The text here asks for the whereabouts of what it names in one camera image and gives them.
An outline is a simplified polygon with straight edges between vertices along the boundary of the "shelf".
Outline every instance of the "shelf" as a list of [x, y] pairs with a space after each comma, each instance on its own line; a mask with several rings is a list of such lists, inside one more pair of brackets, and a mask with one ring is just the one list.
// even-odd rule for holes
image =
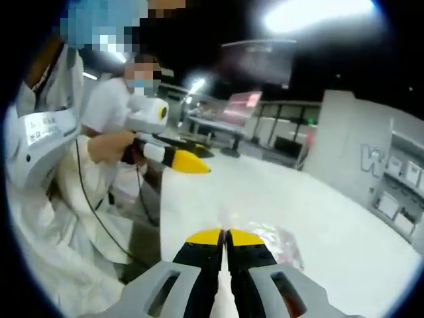
[[424, 160], [424, 145], [400, 132], [392, 133], [392, 146]]
[[374, 214], [377, 218], [385, 222], [389, 227], [391, 227], [397, 234], [399, 234], [403, 239], [405, 239], [409, 244], [411, 243], [411, 237], [407, 236], [404, 232], [402, 232], [394, 223], [394, 220], [389, 218], [387, 215], [385, 215], [380, 210], [376, 209], [375, 207], [371, 207], [370, 211], [372, 214]]
[[421, 199], [424, 199], [424, 191], [422, 191], [421, 189], [419, 189], [416, 185], [413, 185], [413, 184], [409, 183], [407, 180], [405, 180], [405, 178], [403, 178], [401, 176], [398, 176], [398, 175], [394, 174], [393, 172], [391, 172], [389, 170], [384, 171], [384, 175], [385, 176], [389, 176], [392, 179], [397, 180], [398, 182], [400, 182], [401, 184], [403, 184], [405, 187], [407, 187], [408, 189], [410, 189], [414, 193], [416, 193]]

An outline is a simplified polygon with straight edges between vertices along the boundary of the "dark ceiling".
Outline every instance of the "dark ceiling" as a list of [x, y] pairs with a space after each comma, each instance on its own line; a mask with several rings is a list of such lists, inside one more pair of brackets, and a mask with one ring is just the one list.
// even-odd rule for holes
[[[174, 71], [168, 83], [189, 88], [196, 75], [219, 78], [206, 92], [228, 98], [246, 89], [245, 83], [216, 74], [221, 45], [241, 40], [275, 38], [261, 28], [260, 17], [275, 0], [216, 0], [187, 2], [169, 19], [142, 19], [132, 30], [132, 43], [155, 54]], [[265, 99], [322, 100], [325, 89], [346, 89], [358, 98], [403, 109], [421, 117], [418, 81], [423, 49], [419, 34], [420, 4], [412, 1], [375, 1], [378, 20], [341, 21], [308, 32], [291, 34], [297, 41], [289, 89], [263, 84]], [[101, 71], [116, 66], [99, 56], [83, 54], [85, 64]]]

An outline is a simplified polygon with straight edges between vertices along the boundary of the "table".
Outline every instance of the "table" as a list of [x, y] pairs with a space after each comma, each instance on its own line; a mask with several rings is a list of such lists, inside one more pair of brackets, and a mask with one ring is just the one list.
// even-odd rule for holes
[[[382, 317], [406, 288], [422, 258], [369, 211], [309, 174], [215, 151], [207, 175], [166, 170], [162, 184], [161, 249], [172, 260], [193, 233], [231, 225], [229, 214], [292, 232], [304, 274], [349, 315]], [[212, 317], [237, 317], [225, 261]]]
[[208, 126], [216, 131], [224, 131], [234, 136], [234, 143], [232, 148], [223, 148], [221, 153], [238, 158], [240, 156], [238, 152], [240, 140], [244, 137], [243, 127], [226, 123], [223, 121], [208, 121], [207, 119], [197, 118], [197, 117], [188, 117], [189, 120], [195, 123], [194, 133], [197, 134], [200, 125]]

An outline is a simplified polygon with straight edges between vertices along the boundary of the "cable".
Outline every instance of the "cable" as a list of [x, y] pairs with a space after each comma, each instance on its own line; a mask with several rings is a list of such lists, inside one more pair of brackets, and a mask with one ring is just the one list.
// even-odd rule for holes
[[139, 174], [139, 169], [138, 166], [136, 166], [136, 172], [137, 172], [137, 180], [138, 180], [138, 188], [139, 188], [139, 192], [140, 192], [140, 202], [143, 206], [143, 209], [146, 211], [146, 215], [147, 215], [147, 219], [150, 223], [152, 223], [155, 227], [158, 227], [158, 223], [152, 218], [152, 216], [150, 215], [150, 212], [147, 209], [147, 205], [143, 200], [143, 194], [141, 193], [141, 182], [140, 182], [140, 174]]
[[94, 213], [96, 219], [99, 221], [99, 223], [101, 224], [101, 226], [105, 229], [106, 233], [111, 237], [111, 239], [113, 240], [113, 242], [115, 242], [115, 244], [129, 257], [132, 258], [138, 265], [143, 266], [145, 268], [150, 268], [151, 266], [149, 266], [148, 264], [142, 262], [141, 260], [137, 259], [135, 256], [133, 256], [132, 254], [130, 254], [129, 252], [127, 252], [119, 243], [118, 241], [113, 237], [113, 235], [107, 230], [106, 226], [103, 224], [103, 222], [101, 221], [101, 219], [99, 218], [99, 216], [97, 215], [97, 213], [95, 212], [95, 209], [93, 209], [93, 207], [91, 206], [91, 203], [88, 199], [87, 193], [85, 192], [85, 188], [84, 188], [84, 184], [82, 182], [82, 173], [81, 173], [81, 162], [80, 162], [80, 150], [79, 150], [79, 146], [78, 146], [78, 139], [76, 140], [76, 148], [77, 148], [77, 161], [78, 161], [78, 174], [79, 174], [79, 181], [81, 183], [81, 188], [82, 191], [84, 193], [84, 197], [85, 200], [87, 200], [88, 205], [90, 206], [91, 211]]

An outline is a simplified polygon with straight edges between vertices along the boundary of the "plastic bag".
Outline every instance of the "plastic bag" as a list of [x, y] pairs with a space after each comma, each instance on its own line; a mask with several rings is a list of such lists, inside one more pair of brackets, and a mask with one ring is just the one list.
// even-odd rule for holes
[[224, 229], [240, 229], [258, 235], [264, 242], [278, 264], [291, 264], [301, 272], [303, 260], [296, 239], [289, 231], [273, 225], [244, 220], [236, 213], [221, 213]]

